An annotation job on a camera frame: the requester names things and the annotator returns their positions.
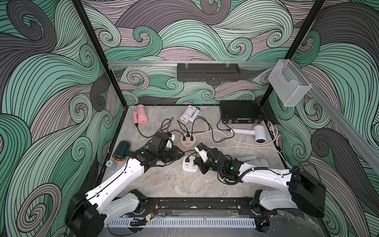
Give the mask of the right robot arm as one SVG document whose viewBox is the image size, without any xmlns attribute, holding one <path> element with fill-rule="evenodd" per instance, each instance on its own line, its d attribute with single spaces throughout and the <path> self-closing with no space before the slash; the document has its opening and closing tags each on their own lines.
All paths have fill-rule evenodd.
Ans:
<svg viewBox="0 0 379 237">
<path fill-rule="evenodd" d="M 204 144 L 195 147 L 198 157 L 194 163 L 201 173 L 217 173 L 221 183 L 234 186 L 239 183 L 256 183 L 274 188 L 274 191 L 257 191 L 254 204 L 263 210 L 298 209 L 316 218 L 325 215 L 326 186 L 305 169 L 273 169 L 254 166 L 239 160 L 228 159 L 216 148 Z"/>
</svg>

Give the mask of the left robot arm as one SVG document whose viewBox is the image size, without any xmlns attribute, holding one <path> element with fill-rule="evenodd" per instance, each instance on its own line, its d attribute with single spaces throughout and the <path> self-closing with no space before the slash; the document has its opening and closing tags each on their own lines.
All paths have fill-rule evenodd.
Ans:
<svg viewBox="0 0 379 237">
<path fill-rule="evenodd" d="M 128 213 L 143 213 L 147 198 L 137 189 L 117 198 L 132 181 L 142 176 L 157 162 L 170 164 L 185 154 L 174 145 L 171 132 L 156 133 L 151 142 L 136 150 L 125 165 L 106 181 L 88 191 L 75 194 L 69 203 L 65 223 L 76 237 L 96 237 L 113 220 Z"/>
</svg>

